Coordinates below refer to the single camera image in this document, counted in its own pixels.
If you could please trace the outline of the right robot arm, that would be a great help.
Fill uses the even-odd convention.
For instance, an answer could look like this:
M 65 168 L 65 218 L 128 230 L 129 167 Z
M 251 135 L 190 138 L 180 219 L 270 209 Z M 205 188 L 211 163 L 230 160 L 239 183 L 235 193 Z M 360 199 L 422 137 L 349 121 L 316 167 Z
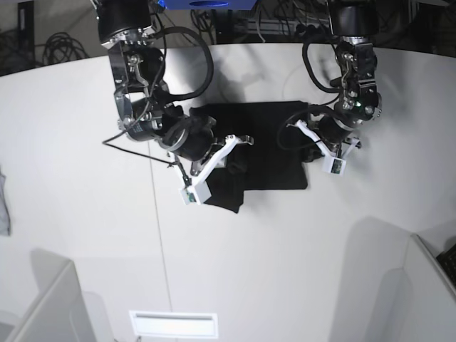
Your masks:
M 100 44 L 107 49 L 115 82 L 118 126 L 131 140 L 154 140 L 159 146 L 190 162 L 204 162 L 214 153 L 212 118 L 184 113 L 178 103 L 202 95 L 212 82 L 214 61 L 206 42 L 182 26 L 154 28 L 149 1 L 94 1 Z M 172 34 L 182 33 L 202 49 L 207 66 L 202 85 L 194 91 L 172 94 L 164 80 L 167 48 Z

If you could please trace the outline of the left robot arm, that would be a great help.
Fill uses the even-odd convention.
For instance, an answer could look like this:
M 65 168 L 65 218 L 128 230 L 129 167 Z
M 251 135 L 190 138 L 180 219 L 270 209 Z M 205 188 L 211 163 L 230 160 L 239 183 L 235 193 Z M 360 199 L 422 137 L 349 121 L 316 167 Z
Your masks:
M 308 142 L 296 150 L 343 160 L 362 147 L 353 133 L 359 125 L 374 119 L 382 110 L 375 72 L 378 59 L 371 39 L 379 31 L 374 1 L 327 1 L 328 28 L 304 40 L 301 55 L 311 82 L 322 92 L 336 95 L 333 105 L 309 104 L 281 124 L 276 136 L 282 150 L 287 128 L 299 129 Z M 323 85 L 312 68 L 309 49 L 325 40 L 333 49 L 340 76 Z

